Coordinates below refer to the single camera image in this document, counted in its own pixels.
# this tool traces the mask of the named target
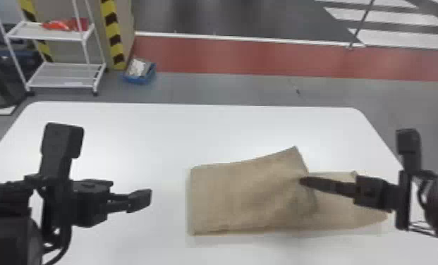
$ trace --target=metal shelf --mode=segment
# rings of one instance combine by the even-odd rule
[[[103,64],[44,62],[28,81],[30,87],[96,87],[105,71]]]
[[[60,31],[47,30],[41,23],[20,21],[6,36],[9,39],[43,39],[61,42],[85,42],[95,29],[94,24],[90,24],[87,31]]]
[[[74,8],[74,15],[78,27],[80,27],[80,14],[77,7],[78,0],[71,0]],[[84,0],[85,7],[89,16],[89,21],[92,23],[89,28],[83,32],[76,31],[59,31],[59,30],[47,30],[42,27],[41,23],[30,22],[26,20],[23,10],[18,7],[18,11],[21,16],[21,21],[8,33],[3,27],[3,23],[0,19],[0,31],[3,34],[5,43],[10,51],[11,58],[15,63],[16,70],[20,75],[21,80],[25,86],[26,92],[32,94],[33,87],[59,87],[59,88],[89,88],[92,89],[94,96],[98,95],[97,87],[100,79],[102,78],[107,64],[105,63],[105,57],[102,52],[102,45],[100,43],[100,37],[95,28],[94,16],[89,5],[88,0]],[[102,57],[101,64],[94,64],[90,62],[90,57],[87,50],[87,40],[94,33],[97,39],[97,45],[100,50],[100,56]],[[42,53],[41,56],[44,63],[36,70],[35,74],[27,80],[21,66],[16,58],[16,54],[11,44],[12,39],[33,39],[33,40],[46,40],[55,42],[79,42],[82,44],[82,49],[85,57],[84,63],[50,63],[46,60]],[[38,42],[33,42],[39,50]]]

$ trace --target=white table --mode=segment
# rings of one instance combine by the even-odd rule
[[[401,166],[361,112],[347,108],[40,102],[0,142],[0,181],[37,172],[47,122],[85,128],[72,178],[152,188],[152,205],[76,228],[59,264],[438,264],[438,239],[383,224],[357,230],[192,237],[185,180],[194,165],[238,161],[296,145],[311,171],[396,182]],[[41,201],[33,197],[39,220]]]

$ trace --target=red floor stripe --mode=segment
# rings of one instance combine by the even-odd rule
[[[438,81],[438,51],[137,37],[133,51],[180,73]]]

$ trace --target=hazard stripe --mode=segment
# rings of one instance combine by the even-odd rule
[[[26,19],[30,22],[36,22],[35,5],[32,3],[32,0],[18,0],[18,3]],[[38,51],[44,56],[46,61],[52,62],[53,59],[51,49],[47,43],[44,40],[35,40],[35,42],[37,44]]]
[[[110,56],[114,62],[114,69],[124,70],[126,59],[121,42],[120,25],[116,14],[116,5],[114,0],[102,1],[102,15],[104,16],[105,33],[109,40]]]

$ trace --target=beige towel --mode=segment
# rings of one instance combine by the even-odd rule
[[[299,185],[306,175],[296,147],[242,162],[196,166],[188,191],[190,232],[357,228],[386,218],[354,206],[352,199]],[[312,175],[352,182],[356,173]]]
[[[190,172],[193,234],[285,228],[315,208],[299,185],[308,174],[296,147],[248,161],[196,166]]]

